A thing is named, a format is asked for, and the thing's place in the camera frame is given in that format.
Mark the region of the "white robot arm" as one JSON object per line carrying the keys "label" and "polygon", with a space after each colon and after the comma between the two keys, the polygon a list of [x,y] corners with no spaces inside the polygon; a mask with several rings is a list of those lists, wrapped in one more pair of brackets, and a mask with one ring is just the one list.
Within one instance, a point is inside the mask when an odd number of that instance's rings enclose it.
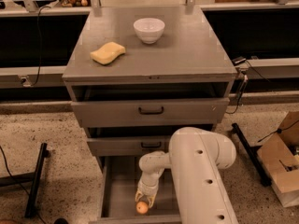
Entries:
{"label": "white robot arm", "polygon": [[171,171],[182,224],[238,224],[223,185],[220,169],[233,165],[235,145],[223,134],[193,127],[180,128],[169,141],[167,152],[142,156],[142,171],[135,200],[152,207],[164,170]]}

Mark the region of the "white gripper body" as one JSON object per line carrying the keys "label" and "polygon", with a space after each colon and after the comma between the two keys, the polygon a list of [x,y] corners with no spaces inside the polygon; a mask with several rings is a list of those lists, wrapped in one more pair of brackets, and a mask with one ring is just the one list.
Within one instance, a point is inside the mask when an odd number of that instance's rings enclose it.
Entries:
{"label": "white gripper body", "polygon": [[142,197],[148,197],[157,194],[161,176],[162,172],[142,173],[137,185],[137,190],[142,192]]}

